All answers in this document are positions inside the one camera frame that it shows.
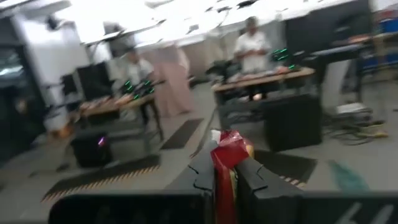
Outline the black box purple light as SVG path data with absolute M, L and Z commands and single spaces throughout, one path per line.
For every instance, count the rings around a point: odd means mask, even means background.
M 101 131 L 81 131 L 70 143 L 79 167 L 103 167 L 113 161 L 108 134 Z

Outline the wooden work table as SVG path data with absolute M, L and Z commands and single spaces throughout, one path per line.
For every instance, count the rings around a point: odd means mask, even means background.
M 107 96 L 97 100 L 83 102 L 78 109 L 78 114 L 87 117 L 114 111 L 136 110 L 141 105 L 150 102 L 154 98 L 154 93 L 145 96 L 123 95 L 119 98 Z
M 256 78 L 241 78 L 236 82 L 231 82 L 227 84 L 214 84 L 211 89 L 213 91 L 226 91 L 233 88 L 241 88 L 251 85 L 261 85 L 265 83 L 273 83 L 273 82 L 282 82 L 286 80 L 292 80 L 294 78 L 302 78 L 302 77 L 309 77 L 310 75 L 314 75 L 315 70 L 308 67 L 303 67 L 297 72 L 289 72 L 286 74 L 278 74 L 278 75 L 258 75 Z

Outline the person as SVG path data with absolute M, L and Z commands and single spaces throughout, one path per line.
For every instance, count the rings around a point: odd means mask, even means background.
M 143 59 L 139 53 L 130 48 L 123 55 L 126 63 L 124 66 L 124 76 L 122 87 L 141 87 L 146 82 L 155 82 L 154 67 L 147 60 Z
M 265 33 L 258 29 L 257 17 L 248 17 L 245 32 L 238 37 L 234 48 L 234 57 L 241 64 L 243 73 L 267 70 L 270 50 Z

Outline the black monitor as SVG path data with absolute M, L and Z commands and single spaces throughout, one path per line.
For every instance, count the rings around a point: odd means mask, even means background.
M 75 74 L 78 75 L 86 100 L 90 101 L 113 94 L 113 81 L 109 78 L 106 62 L 78 67 L 75 72 L 64 75 L 61 81 L 63 84 L 62 91 L 65 95 L 78 92 L 77 84 L 74 80 Z
M 286 47 L 291 53 L 326 50 L 352 37 L 372 32 L 369 0 L 321 7 L 285 20 Z

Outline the pale cloth drape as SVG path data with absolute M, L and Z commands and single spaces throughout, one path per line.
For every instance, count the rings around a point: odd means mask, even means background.
M 163 117 L 172 117 L 194 109 L 190 91 L 190 62 L 185 52 L 175 46 L 155 49 L 148 55 L 154 66 L 155 103 Z

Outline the red Maruchan noodle pack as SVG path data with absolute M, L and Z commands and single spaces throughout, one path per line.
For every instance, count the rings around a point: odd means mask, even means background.
M 215 168 L 216 224 L 238 224 L 236 214 L 236 189 L 238 175 L 236 165 L 254 156 L 251 142 L 236 130 L 211 131 L 216 147 L 210 152 Z

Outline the white column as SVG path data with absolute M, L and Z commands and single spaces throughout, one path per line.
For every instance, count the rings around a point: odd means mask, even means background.
M 55 14 L 18 15 L 14 18 L 14 27 L 29 66 L 30 79 L 41 94 L 53 88 L 61 76 L 88 63 L 75 21 Z

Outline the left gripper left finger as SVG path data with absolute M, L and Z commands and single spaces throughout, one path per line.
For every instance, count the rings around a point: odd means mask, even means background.
M 215 171 L 208 141 L 162 190 L 76 194 L 58 200 L 48 224 L 215 224 Z

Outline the plain black floor mat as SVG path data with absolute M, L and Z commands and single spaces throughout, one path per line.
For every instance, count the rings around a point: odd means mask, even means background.
M 184 148 L 197 127 L 201 124 L 203 118 L 186 120 L 176 132 L 163 144 L 161 150 Z

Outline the black hazard-striped floor mat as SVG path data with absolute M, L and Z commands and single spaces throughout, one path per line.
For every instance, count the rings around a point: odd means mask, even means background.
M 128 180 L 153 172 L 160 167 L 160 156 L 152 155 L 137 161 L 118 164 L 109 168 L 87 172 L 58 181 L 41 199 L 49 202 L 82 190 L 96 189 L 104 185 Z
M 316 159 L 255 150 L 254 158 L 281 179 L 303 189 L 317 166 Z

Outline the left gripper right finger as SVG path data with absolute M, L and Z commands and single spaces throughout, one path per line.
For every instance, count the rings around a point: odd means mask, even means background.
M 398 224 L 398 193 L 303 191 L 251 157 L 236 166 L 240 224 Z

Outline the black floor cabinet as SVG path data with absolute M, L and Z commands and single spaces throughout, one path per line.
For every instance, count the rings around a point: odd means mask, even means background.
M 319 97 L 281 98 L 265 109 L 264 137 L 272 152 L 318 145 L 322 142 L 321 121 Z

